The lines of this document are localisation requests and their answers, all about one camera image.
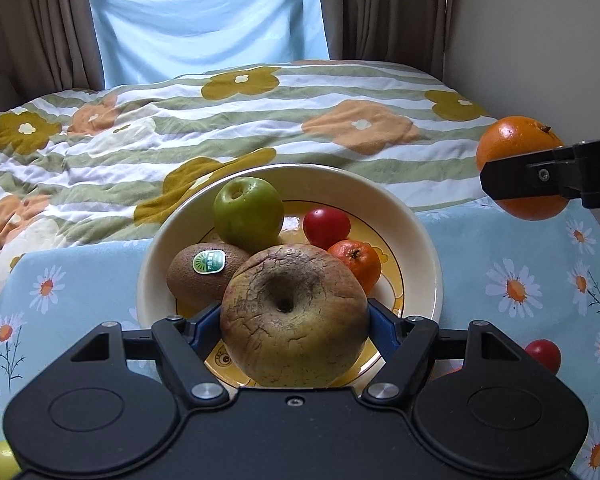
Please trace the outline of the round red cherry tomato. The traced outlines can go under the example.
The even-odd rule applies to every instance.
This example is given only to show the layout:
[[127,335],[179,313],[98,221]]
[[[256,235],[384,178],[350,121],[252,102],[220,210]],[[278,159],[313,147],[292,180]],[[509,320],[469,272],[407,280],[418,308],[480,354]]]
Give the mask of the round red cherry tomato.
[[552,374],[556,375],[562,365],[562,352],[558,345],[548,339],[537,339],[529,342],[524,348],[529,356],[535,358]]

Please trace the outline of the large yellowish russet apple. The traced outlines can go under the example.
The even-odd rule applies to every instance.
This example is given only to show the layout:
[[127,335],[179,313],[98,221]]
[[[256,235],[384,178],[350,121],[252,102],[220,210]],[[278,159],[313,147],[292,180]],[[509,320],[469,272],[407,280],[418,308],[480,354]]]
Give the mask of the large yellowish russet apple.
[[234,274],[220,326],[234,364],[263,387],[325,387],[350,370],[367,339],[367,296],[323,249],[274,246]]

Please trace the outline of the small tangerine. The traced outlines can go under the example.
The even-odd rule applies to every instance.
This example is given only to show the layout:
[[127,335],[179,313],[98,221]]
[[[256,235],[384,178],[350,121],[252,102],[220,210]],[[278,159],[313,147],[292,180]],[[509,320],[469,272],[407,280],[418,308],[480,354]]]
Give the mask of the small tangerine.
[[340,240],[327,251],[340,260],[369,295],[381,276],[381,261],[371,244],[360,240]]

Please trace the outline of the small green apple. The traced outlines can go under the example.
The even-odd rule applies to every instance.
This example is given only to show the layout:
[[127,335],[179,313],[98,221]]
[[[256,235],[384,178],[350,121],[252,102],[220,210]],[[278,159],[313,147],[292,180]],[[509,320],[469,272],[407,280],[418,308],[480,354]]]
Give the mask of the small green apple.
[[15,479],[20,471],[20,466],[8,443],[5,440],[0,441],[0,480]]

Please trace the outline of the light blue window sheet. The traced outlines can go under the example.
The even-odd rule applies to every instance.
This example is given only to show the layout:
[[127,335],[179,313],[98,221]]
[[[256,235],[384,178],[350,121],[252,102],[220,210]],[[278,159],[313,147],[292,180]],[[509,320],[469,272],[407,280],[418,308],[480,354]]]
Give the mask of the light blue window sheet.
[[105,84],[326,60],[321,0],[90,0]]

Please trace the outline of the brown right curtain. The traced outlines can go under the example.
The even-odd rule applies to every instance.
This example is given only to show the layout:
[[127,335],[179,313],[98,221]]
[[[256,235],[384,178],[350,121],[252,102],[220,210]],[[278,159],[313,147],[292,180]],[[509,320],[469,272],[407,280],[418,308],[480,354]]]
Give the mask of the brown right curtain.
[[449,0],[321,0],[333,60],[398,63],[443,76]]

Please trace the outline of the cream yellow ceramic bowl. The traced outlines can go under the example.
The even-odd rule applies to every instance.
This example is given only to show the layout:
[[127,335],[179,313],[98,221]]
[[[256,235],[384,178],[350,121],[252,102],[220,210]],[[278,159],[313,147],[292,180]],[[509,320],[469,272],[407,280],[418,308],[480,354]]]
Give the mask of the cream yellow ceramic bowl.
[[[378,300],[402,318],[440,316],[443,287],[437,252],[422,222],[396,196],[370,180],[324,166],[264,166],[251,169],[250,176],[270,182],[283,200],[285,220],[274,246],[311,245],[302,230],[304,215],[321,206],[339,209],[350,219],[350,239],[371,244],[381,261],[381,276],[367,300]],[[189,245],[220,241],[212,217],[220,189],[219,183],[213,183],[196,192],[163,223],[150,244],[137,283],[137,315],[143,326],[178,314],[175,298],[166,286],[166,271],[173,258]],[[227,385],[260,386],[234,364],[222,332],[206,363]],[[382,357],[367,333],[358,359],[329,386],[361,387],[381,365]]]

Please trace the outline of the brown curtain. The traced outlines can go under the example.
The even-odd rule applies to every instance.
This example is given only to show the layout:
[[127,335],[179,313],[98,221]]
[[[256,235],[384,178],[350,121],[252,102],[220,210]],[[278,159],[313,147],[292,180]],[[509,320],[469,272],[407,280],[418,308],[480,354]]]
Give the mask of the brown curtain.
[[398,63],[443,76],[449,0],[321,0],[333,60]]
[[0,74],[27,100],[105,88],[90,0],[0,0]]

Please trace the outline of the brown left curtain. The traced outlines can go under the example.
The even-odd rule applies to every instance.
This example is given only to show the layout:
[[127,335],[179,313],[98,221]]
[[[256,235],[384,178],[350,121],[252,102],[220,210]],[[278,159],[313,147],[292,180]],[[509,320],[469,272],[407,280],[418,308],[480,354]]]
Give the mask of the brown left curtain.
[[27,100],[105,88],[90,0],[0,0],[0,74]]

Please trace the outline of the striped floral duvet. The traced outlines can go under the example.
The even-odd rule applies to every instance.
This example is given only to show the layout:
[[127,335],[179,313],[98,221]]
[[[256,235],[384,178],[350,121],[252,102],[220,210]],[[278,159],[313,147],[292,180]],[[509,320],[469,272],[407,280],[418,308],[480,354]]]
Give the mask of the striped floral duvet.
[[473,200],[490,123],[433,76],[381,62],[41,96],[0,113],[0,295],[30,252],[151,237],[201,188],[267,164],[348,170],[418,210]]

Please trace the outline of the large orange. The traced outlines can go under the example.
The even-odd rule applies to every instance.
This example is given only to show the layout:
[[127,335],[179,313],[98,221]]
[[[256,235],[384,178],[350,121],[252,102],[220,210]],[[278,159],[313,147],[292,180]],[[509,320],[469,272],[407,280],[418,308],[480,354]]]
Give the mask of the large orange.
[[[535,152],[561,148],[564,144],[548,125],[526,116],[507,116],[483,133],[477,148],[476,162],[479,172],[488,166],[486,184],[488,189],[514,188],[531,190],[529,162],[509,159]],[[494,200],[512,216],[528,221],[541,221],[560,214],[568,200],[560,195],[538,195]]]

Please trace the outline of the brown kiwi with sticker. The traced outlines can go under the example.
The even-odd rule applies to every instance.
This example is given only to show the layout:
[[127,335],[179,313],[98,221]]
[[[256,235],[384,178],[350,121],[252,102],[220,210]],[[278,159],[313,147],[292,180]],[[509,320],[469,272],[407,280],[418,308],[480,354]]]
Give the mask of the brown kiwi with sticker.
[[225,243],[199,243],[182,249],[166,271],[166,286],[178,314],[190,318],[209,304],[221,301],[248,252]]

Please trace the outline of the red oval tomato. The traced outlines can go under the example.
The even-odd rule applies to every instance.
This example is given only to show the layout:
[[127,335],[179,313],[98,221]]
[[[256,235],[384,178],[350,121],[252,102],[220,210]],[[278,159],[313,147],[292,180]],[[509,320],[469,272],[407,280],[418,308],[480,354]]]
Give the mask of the red oval tomato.
[[302,220],[303,233],[314,246],[328,249],[345,240],[351,229],[349,217],[341,210],[321,207],[310,210]]

